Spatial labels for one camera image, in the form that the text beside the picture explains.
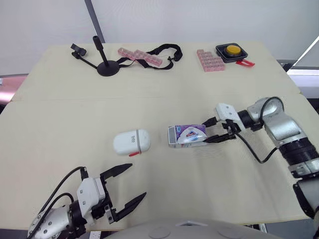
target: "black round base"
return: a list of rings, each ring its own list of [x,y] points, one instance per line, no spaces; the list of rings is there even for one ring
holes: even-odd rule
[[[113,76],[120,70],[119,64],[116,61],[108,61],[109,66],[106,67],[104,62],[98,65],[98,73],[101,76]]]

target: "black cable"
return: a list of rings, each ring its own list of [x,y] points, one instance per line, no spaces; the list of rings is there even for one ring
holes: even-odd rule
[[[52,207],[54,206],[54,204],[63,196],[68,196],[71,199],[71,202],[74,202],[74,199],[72,197],[72,195],[70,193],[62,193],[59,196],[57,196],[53,202],[50,204],[50,206],[48,207],[48,209],[44,212],[44,214],[42,215],[40,221],[38,222],[38,224],[35,226],[35,228],[33,229],[33,231],[30,233],[30,235],[26,238],[26,239],[31,239],[32,237],[34,237],[34,235],[36,234],[36,232],[38,231],[38,229],[40,228],[40,226],[42,225],[44,219],[46,218],[46,216],[49,214],[50,210],[52,209]]]
[[[260,122],[262,125],[264,125],[263,116],[264,116],[265,107],[266,107],[267,104],[268,104],[271,100],[273,100],[273,99],[276,99],[276,100],[280,101],[281,105],[283,106],[283,111],[285,111],[284,103],[283,103],[283,101],[282,101],[279,97],[273,96],[273,97],[268,98],[268,99],[264,102],[264,104],[263,104],[263,106],[261,107],[261,110],[260,110],[259,122]]]
[[[267,155],[267,157],[264,160],[260,160],[257,156],[257,154],[255,153],[255,151],[253,150],[253,148],[250,146],[250,144],[244,139],[243,136],[241,136],[239,133],[235,133],[244,143],[245,145],[248,147],[248,149],[250,150],[250,152],[253,154],[253,156],[255,157],[255,159],[260,163],[266,163],[269,158],[271,157],[271,155],[273,155],[273,153],[277,150],[277,148],[274,148],[273,150],[270,151],[270,153]]]
[[[67,180],[68,177],[70,177],[74,172],[81,170],[81,169],[85,169],[85,167],[77,167],[75,169],[73,169],[71,172],[69,172],[62,180],[61,182],[58,184],[58,186],[54,189],[53,193],[51,194],[51,196],[49,197],[49,199],[45,202],[45,204],[43,205],[43,207],[41,208],[40,212],[43,212],[43,210],[46,208],[46,206],[48,206],[49,202],[52,200],[52,198],[54,197],[54,195],[56,194],[56,192],[59,190],[59,188],[62,186],[62,184],[65,182],[65,180]]]

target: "yellow button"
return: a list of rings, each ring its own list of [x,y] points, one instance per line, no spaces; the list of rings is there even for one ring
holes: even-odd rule
[[[235,45],[229,45],[226,48],[227,53],[232,54],[232,55],[238,55],[241,52],[240,47],[235,46]]]

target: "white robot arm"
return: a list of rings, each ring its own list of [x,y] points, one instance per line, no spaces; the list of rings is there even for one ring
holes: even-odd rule
[[[108,178],[116,177],[131,166],[131,163],[115,166],[101,173],[99,178],[88,177],[85,167],[78,167],[72,170],[57,186],[49,200],[33,220],[28,230],[27,239],[74,239],[85,233],[85,224],[93,225],[96,219],[105,214],[111,224],[131,213],[142,201],[146,193],[126,203],[124,209],[117,213],[116,209],[113,209],[109,192],[105,186]],[[82,178],[82,183],[77,190],[78,200],[74,201],[69,193],[64,193],[54,199],[45,211],[44,209],[62,183],[77,170],[81,171]],[[71,204],[57,209],[52,208],[54,203],[62,196],[69,196]]]

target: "red plastic piece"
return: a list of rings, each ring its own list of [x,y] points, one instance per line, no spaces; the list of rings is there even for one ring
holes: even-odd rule
[[[154,64],[156,66],[160,66],[163,62],[162,59],[160,59],[156,56],[147,54],[147,53],[140,51],[140,50],[136,50],[135,52],[133,52],[133,51],[129,51],[129,50],[121,47],[118,50],[118,53],[123,57],[130,58],[132,61],[134,61],[136,59],[144,59],[146,62],[149,62],[149,63]]]
[[[246,67],[253,67],[255,65],[255,63],[247,61],[245,59],[240,60],[240,61],[236,61],[236,64],[246,66]]]
[[[197,56],[204,72],[225,70],[225,64],[221,57],[213,57],[213,54],[210,51],[204,52],[202,49],[197,50]]]
[[[129,155],[129,157],[133,157],[133,156],[135,156],[135,155],[137,155],[137,154],[139,154],[140,152],[135,152],[135,153],[131,153],[130,155]]]

